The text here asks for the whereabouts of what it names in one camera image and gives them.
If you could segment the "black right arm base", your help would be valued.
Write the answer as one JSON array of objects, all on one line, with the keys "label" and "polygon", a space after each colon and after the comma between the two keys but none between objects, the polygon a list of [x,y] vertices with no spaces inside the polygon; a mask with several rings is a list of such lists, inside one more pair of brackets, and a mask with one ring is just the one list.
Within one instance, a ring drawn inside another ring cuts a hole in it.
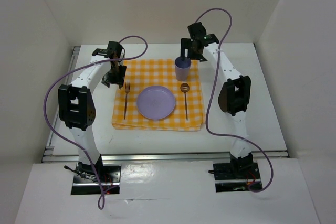
[{"label": "black right arm base", "polygon": [[257,162],[241,163],[233,158],[229,163],[214,163],[208,173],[214,176],[217,193],[259,191],[263,187]]}]

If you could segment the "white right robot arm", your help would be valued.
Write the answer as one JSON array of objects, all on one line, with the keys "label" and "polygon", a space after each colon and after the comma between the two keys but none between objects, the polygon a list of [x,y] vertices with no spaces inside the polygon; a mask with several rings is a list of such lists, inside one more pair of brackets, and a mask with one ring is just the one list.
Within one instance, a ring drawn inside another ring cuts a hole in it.
[{"label": "white right robot arm", "polygon": [[225,122],[234,132],[230,150],[231,162],[229,172],[235,178],[247,172],[247,165],[253,162],[249,144],[245,141],[247,130],[245,124],[247,106],[250,100],[251,79],[243,76],[230,62],[220,48],[215,34],[208,34],[201,22],[187,27],[190,38],[181,39],[182,61],[209,61],[218,71],[216,83],[221,87],[218,105],[225,114]]}]

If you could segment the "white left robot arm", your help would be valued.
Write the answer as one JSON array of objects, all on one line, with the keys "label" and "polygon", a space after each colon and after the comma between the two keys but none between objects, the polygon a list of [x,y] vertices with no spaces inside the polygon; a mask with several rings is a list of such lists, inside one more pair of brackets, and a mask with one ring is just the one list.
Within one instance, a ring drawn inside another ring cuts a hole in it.
[{"label": "white left robot arm", "polygon": [[96,108],[92,93],[99,83],[122,88],[127,67],[123,64],[124,48],[110,41],[106,49],[97,48],[92,53],[92,66],[83,70],[69,85],[58,88],[59,117],[70,129],[79,149],[79,168],[93,182],[104,176],[102,158],[93,137],[92,125]]}]

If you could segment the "yellow white checkered cloth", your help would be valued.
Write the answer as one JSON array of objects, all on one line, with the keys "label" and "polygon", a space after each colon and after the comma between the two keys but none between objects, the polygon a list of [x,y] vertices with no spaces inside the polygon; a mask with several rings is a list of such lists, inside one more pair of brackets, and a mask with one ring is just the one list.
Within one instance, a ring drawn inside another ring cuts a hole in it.
[{"label": "yellow white checkered cloth", "polygon": [[[199,79],[198,61],[192,61],[187,80],[190,90],[186,94],[188,121],[185,115],[184,94],[180,90],[181,82],[175,76],[173,59],[132,60],[125,63],[127,73],[125,81],[130,82],[127,114],[125,120],[124,88],[117,90],[114,100],[112,125],[115,129],[125,130],[164,130],[164,131],[199,131],[205,121],[203,94]],[[142,116],[137,109],[139,93],[149,86],[164,86],[172,91],[176,99],[174,111],[161,120],[150,120]]]}]

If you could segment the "purple plastic plate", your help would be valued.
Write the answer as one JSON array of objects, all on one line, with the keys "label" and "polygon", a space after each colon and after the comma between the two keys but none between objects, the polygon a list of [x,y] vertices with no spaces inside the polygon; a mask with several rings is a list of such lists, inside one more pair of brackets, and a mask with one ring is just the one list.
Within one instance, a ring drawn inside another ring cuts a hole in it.
[{"label": "purple plastic plate", "polygon": [[136,100],[138,112],[150,120],[168,117],[174,111],[175,105],[176,99],[172,91],[159,85],[144,88]]}]

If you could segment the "purple plastic cup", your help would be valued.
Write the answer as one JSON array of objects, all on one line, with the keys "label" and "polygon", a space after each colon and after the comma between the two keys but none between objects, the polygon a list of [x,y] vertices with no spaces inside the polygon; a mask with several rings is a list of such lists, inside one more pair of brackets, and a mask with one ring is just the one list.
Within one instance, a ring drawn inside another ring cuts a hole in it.
[{"label": "purple plastic cup", "polygon": [[178,81],[187,80],[189,70],[191,67],[191,59],[177,57],[175,59],[175,76]]}]

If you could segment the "copper spoon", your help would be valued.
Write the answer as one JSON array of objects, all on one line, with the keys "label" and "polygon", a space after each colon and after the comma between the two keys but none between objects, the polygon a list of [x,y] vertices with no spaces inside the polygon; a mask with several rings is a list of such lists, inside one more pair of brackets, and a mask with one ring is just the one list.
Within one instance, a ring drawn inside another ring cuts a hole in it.
[{"label": "copper spoon", "polygon": [[186,115],[186,120],[188,121],[188,107],[187,107],[187,97],[186,94],[190,90],[190,86],[187,83],[182,83],[180,86],[181,92],[184,94],[184,101],[185,101],[185,115]]}]

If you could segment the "copper fork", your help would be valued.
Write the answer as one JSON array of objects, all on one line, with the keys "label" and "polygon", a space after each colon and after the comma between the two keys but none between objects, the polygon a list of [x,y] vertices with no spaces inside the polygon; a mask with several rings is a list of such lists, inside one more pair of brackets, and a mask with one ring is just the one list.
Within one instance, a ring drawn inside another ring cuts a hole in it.
[{"label": "copper fork", "polygon": [[124,103],[124,116],[123,116],[123,119],[125,120],[126,114],[127,114],[128,94],[130,92],[130,82],[129,81],[127,81],[125,83],[124,91],[125,91],[125,103]]}]

